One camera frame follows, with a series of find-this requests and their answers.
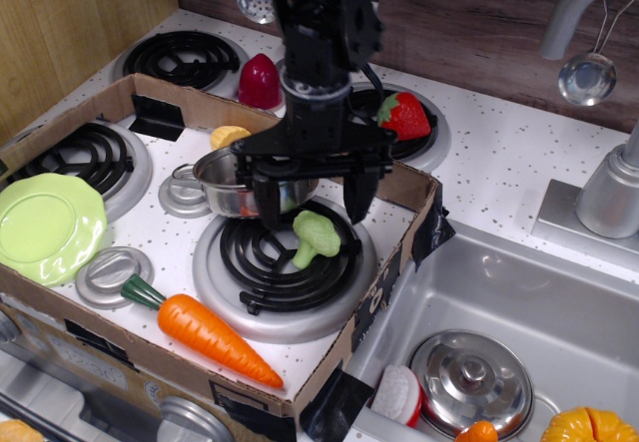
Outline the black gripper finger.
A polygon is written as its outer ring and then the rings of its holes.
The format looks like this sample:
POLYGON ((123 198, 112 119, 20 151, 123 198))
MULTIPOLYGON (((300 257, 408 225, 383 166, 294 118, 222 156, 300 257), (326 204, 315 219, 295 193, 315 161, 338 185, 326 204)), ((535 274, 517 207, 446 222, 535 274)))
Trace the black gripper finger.
POLYGON ((268 229, 277 229, 281 219, 281 193, 277 181, 264 175, 256 175, 253 179, 253 191, 260 220, 268 229))
POLYGON ((375 196, 375 173, 351 174, 343 178, 343 202, 352 224, 363 221, 375 196))

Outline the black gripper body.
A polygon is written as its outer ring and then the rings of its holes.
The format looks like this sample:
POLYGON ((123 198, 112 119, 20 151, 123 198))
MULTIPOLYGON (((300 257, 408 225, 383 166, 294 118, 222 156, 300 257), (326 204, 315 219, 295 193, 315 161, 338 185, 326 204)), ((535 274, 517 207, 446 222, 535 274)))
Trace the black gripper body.
POLYGON ((391 172, 396 135, 351 107, 352 91, 329 99, 286 95, 287 110, 274 126, 231 145, 238 182, 372 176, 391 172))

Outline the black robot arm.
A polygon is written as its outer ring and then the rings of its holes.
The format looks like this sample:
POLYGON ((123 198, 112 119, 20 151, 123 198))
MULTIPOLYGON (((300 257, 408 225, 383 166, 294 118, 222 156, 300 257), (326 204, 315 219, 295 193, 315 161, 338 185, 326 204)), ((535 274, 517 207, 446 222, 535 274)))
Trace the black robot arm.
POLYGON ((340 178, 352 223, 362 221, 391 170, 396 135, 348 116, 351 76, 370 70, 383 25, 373 0, 273 0, 285 43, 284 117, 232 145, 238 177, 264 226, 281 218, 282 182, 340 178))

